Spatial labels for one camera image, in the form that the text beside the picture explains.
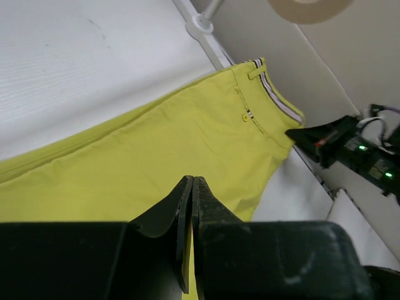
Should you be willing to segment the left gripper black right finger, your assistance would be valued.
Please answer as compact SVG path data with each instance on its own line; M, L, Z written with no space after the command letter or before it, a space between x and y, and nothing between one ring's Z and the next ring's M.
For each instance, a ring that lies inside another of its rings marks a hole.
M372 299L369 276L345 230L327 221L244 222L192 187L199 299Z

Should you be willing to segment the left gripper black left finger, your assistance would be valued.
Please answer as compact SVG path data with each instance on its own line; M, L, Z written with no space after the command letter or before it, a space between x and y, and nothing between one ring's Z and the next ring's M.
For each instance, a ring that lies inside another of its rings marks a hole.
M181 299L193 178L129 222L1 224L2 299Z

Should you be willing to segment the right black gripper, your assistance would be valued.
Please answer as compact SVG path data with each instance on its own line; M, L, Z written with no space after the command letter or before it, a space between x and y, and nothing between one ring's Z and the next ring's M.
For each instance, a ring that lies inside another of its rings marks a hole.
M324 169L340 162L353 171L366 171L372 166L372 149L357 136L358 122L356 117L344 116L320 126L289 129L286 135Z

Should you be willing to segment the yellow-green trousers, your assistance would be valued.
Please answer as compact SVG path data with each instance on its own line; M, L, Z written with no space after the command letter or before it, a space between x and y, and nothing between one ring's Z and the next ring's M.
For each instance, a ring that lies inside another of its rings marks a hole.
M303 113L262 59L237 64L54 144L1 162L1 224L129 222L185 176L251 222ZM193 187L189 285L194 272Z

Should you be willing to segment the wooden clothes hanger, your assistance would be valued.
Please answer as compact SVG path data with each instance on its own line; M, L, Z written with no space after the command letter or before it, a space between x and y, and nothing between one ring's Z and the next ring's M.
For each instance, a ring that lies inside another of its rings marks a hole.
M353 2L352 0L268 1L278 16L300 25L319 24L335 18L351 6Z

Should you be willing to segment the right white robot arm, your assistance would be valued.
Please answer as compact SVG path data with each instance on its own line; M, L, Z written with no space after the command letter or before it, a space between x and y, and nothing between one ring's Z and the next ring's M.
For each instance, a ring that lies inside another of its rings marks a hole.
M358 123L356 117L344 116L321 126L289 129L286 136L323 169L339 162L398 201L399 155L364 139Z

